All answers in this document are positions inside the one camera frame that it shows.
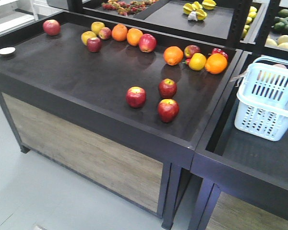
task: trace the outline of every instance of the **apple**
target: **apple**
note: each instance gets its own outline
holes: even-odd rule
[[[91,30],[97,35],[99,31],[105,27],[103,22],[93,22],[91,24]]]
[[[184,55],[186,58],[192,58],[193,54],[200,53],[201,49],[196,45],[188,45],[184,49]]]
[[[100,37],[100,39],[102,40],[108,40],[109,38],[111,38],[111,36],[112,31],[108,27],[103,27],[98,33],[98,37]]]
[[[102,41],[99,37],[92,37],[87,40],[87,49],[90,52],[97,53],[102,47]]]
[[[143,34],[139,41],[139,48],[144,53],[153,52],[157,46],[157,40],[151,34]]]
[[[96,37],[96,34],[93,31],[86,31],[81,34],[81,41],[83,44],[87,45],[87,40],[92,37]]]
[[[58,35],[61,31],[61,25],[57,20],[50,19],[43,23],[43,29],[50,36]]]
[[[171,122],[179,112],[179,105],[173,99],[163,99],[158,105],[158,114],[164,123]]]
[[[127,90],[126,101],[132,108],[141,108],[146,101],[146,92],[143,88],[133,86]]]
[[[163,99],[172,98],[177,92],[177,84],[175,81],[166,78],[159,83],[159,93]]]

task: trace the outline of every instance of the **white dish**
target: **white dish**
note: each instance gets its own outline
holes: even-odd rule
[[[15,47],[2,48],[2,49],[0,49],[0,54],[4,55],[4,56],[10,55],[10,54],[14,53],[15,50],[16,50]]]

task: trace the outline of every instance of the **gray floor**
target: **gray floor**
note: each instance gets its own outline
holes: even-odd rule
[[[192,182],[173,230],[187,230]],[[0,108],[0,230],[161,230],[162,221],[30,151],[20,152]]]

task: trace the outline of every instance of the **white plastic basket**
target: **white plastic basket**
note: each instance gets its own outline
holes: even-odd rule
[[[288,129],[288,69],[258,63],[262,60],[288,65],[288,61],[263,56],[248,66],[237,92],[235,127],[278,141]]]

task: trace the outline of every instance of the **orange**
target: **orange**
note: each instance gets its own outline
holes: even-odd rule
[[[128,32],[128,29],[125,25],[117,24],[116,26],[113,27],[112,37],[114,40],[118,42],[122,42],[127,39],[127,32]]]
[[[127,33],[127,42],[131,46],[137,46],[139,44],[140,38],[142,37],[143,32],[136,28],[131,28]]]
[[[167,64],[175,66],[182,61],[183,51],[177,46],[170,46],[164,51],[163,58]]]
[[[227,67],[227,59],[222,54],[211,55],[205,64],[205,69],[212,74],[219,74]]]

